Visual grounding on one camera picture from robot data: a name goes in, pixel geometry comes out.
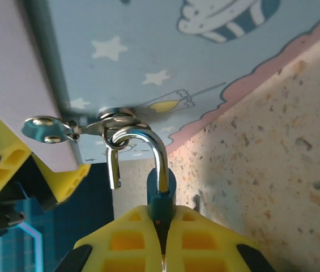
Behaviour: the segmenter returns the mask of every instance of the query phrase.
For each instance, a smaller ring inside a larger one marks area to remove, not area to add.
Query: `cupcake illustration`
[[[185,0],[178,30],[224,43],[255,30],[279,5],[280,0]]]

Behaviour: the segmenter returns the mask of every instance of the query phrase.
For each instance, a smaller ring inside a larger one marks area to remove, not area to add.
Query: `padlock shackle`
[[[151,146],[153,155],[155,156],[157,190],[160,194],[167,194],[169,192],[167,152],[160,137],[152,130],[138,126],[125,126],[112,136],[112,142],[116,145],[130,139],[141,139]]]

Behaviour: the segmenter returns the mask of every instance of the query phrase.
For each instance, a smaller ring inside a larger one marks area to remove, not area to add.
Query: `yellow clamp jaw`
[[[147,206],[80,239],[56,272],[274,272],[255,242],[177,206],[166,256]]]

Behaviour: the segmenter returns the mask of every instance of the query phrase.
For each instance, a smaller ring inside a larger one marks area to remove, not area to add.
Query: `screw head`
[[[61,139],[57,136],[46,136],[44,138],[45,143],[60,143]]]
[[[35,126],[52,126],[54,122],[49,118],[37,118],[33,120],[33,124]]]

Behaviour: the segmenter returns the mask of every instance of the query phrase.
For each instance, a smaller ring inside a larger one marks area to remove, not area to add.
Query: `padlock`
[[[147,206],[80,239],[56,272],[275,272],[254,241],[175,205],[176,179],[165,146],[149,128],[127,126],[107,141],[113,187],[119,182],[116,148],[133,138],[147,142],[155,155]]]

